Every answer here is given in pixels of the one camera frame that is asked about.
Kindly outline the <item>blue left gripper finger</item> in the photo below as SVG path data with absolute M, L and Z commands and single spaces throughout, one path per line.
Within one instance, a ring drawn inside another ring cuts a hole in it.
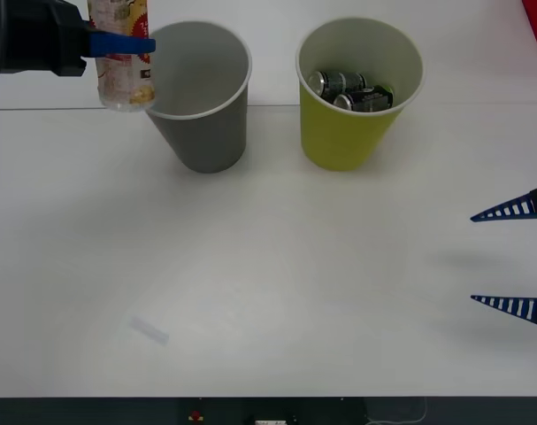
M 155 50 L 154 39 L 119 35 L 97 29 L 88 32 L 90 58 L 103 58 L 108 55 L 143 55 Z

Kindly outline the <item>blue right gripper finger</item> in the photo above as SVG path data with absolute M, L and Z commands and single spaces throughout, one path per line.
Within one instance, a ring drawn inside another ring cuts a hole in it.
M 537 297 L 491 297 L 470 295 L 470 299 L 497 311 L 537 325 Z
M 471 217 L 472 222 L 497 220 L 537 220 L 537 189 Z

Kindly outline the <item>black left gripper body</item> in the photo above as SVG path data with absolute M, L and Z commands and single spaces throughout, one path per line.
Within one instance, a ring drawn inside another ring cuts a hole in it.
M 88 25 L 66 1 L 0 1 L 0 73 L 84 74 Z

